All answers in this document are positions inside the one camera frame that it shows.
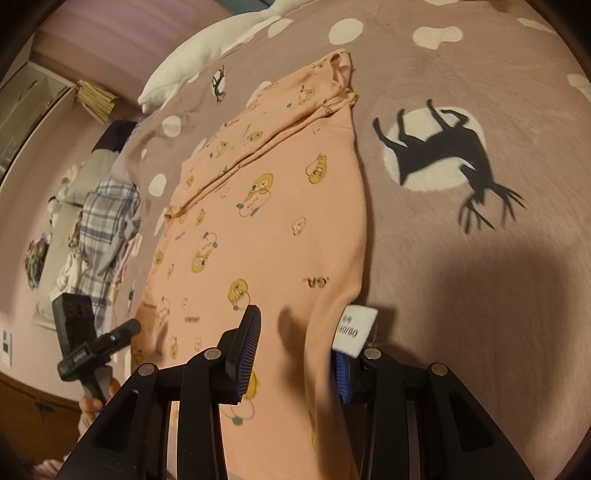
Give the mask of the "person's left hand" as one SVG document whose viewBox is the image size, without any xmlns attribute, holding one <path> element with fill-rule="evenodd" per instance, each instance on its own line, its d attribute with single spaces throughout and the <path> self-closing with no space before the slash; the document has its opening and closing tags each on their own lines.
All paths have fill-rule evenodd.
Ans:
<svg viewBox="0 0 591 480">
<path fill-rule="evenodd" d="M 114 378 L 111 381 L 109 386 L 108 394 L 106 396 L 107 400 L 110 400 L 120 389 L 119 381 Z M 87 397 L 83 396 L 79 401 L 79 408 L 81 411 L 80 419 L 78 423 L 78 431 L 79 436 L 83 436 L 84 433 L 88 430 L 91 426 L 93 421 L 96 418 L 96 415 L 99 414 L 103 408 L 105 403 L 101 402 L 99 399 L 94 397 Z"/>
</svg>

